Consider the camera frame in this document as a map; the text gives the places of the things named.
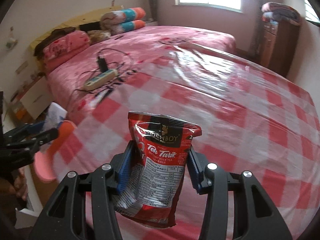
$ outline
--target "charger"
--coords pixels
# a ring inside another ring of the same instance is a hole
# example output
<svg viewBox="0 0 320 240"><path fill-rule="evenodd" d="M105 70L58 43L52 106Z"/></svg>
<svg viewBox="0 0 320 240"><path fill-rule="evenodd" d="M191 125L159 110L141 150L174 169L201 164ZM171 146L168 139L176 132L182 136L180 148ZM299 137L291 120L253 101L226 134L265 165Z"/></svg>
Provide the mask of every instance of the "charger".
<svg viewBox="0 0 320 240"><path fill-rule="evenodd" d="M100 57L100 56L97 57L97 64L98 64L98 67L99 67L99 69L100 69L100 71L102 73L104 73L104 72L109 70L108 69L108 64L107 64L106 60L103 57Z"/></svg>

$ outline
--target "wooden cabinet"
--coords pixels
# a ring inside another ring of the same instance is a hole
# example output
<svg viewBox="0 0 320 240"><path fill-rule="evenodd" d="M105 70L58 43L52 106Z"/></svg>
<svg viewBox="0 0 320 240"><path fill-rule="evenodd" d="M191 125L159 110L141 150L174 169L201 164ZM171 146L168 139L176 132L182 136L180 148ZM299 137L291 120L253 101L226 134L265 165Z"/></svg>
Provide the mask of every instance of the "wooden cabinet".
<svg viewBox="0 0 320 240"><path fill-rule="evenodd" d="M299 37L299 26L286 21L263 22L260 65L286 77Z"/></svg>

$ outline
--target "white drawer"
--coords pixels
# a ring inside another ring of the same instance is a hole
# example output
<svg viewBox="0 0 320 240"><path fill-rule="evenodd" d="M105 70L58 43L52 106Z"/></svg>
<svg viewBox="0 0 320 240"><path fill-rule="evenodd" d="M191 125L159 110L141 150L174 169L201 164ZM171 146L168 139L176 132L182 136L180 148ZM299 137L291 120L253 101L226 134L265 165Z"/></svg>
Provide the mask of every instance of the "white drawer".
<svg viewBox="0 0 320 240"><path fill-rule="evenodd" d="M20 102L32 118L36 119L53 102L45 77L34 84L20 99Z"/></svg>

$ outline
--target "red snack bag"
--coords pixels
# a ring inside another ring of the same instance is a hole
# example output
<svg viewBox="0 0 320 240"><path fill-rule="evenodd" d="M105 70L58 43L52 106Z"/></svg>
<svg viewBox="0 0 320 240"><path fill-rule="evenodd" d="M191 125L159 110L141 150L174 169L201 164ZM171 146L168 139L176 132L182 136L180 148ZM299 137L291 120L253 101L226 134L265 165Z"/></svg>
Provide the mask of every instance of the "red snack bag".
<svg viewBox="0 0 320 240"><path fill-rule="evenodd" d="M155 228L175 225L188 150L202 134L193 123L167 115L132 112L129 129L140 158L135 160L126 189L114 196L117 212Z"/></svg>

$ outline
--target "bed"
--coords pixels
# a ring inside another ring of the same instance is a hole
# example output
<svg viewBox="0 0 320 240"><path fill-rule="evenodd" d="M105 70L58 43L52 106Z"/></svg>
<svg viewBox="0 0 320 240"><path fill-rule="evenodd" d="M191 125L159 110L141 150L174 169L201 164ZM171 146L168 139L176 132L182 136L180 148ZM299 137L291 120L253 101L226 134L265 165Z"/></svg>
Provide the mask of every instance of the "bed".
<svg viewBox="0 0 320 240"><path fill-rule="evenodd" d="M252 171L297 239L320 201L320 125L310 95L272 71L228 53L234 49L230 35L163 26L121 36L91 46L48 75L56 101L78 125L53 157L58 180L71 170L92 172L123 152L131 139L129 110L167 114L202 127L203 135L193 140L193 146L209 161L230 172ZM133 63L116 51L105 57L108 62L125 62L135 73L95 107L90 104L95 94L81 92L70 100L76 84L87 78L79 75L96 69L96 53L106 47L130 51ZM198 239L205 202L186 173L176 226L146 228L117 214L121 233L124 239ZM231 239L231 195L229 206ZM86 217L92 224L89 195Z"/></svg>
<svg viewBox="0 0 320 240"><path fill-rule="evenodd" d="M79 124L96 106L92 101L97 94L106 89L103 87L92 94L77 91L97 70L97 53L101 49L112 48L118 51L106 50L101 55L107 63L116 62L110 68L120 67L121 73L128 69L136 70L144 62L166 60L162 55L174 45L190 42L233 53L236 47L233 36L204 29L154 26L112 36L110 40L90 46L71 60L59 66L47 75L55 101L68 111L68 118Z"/></svg>

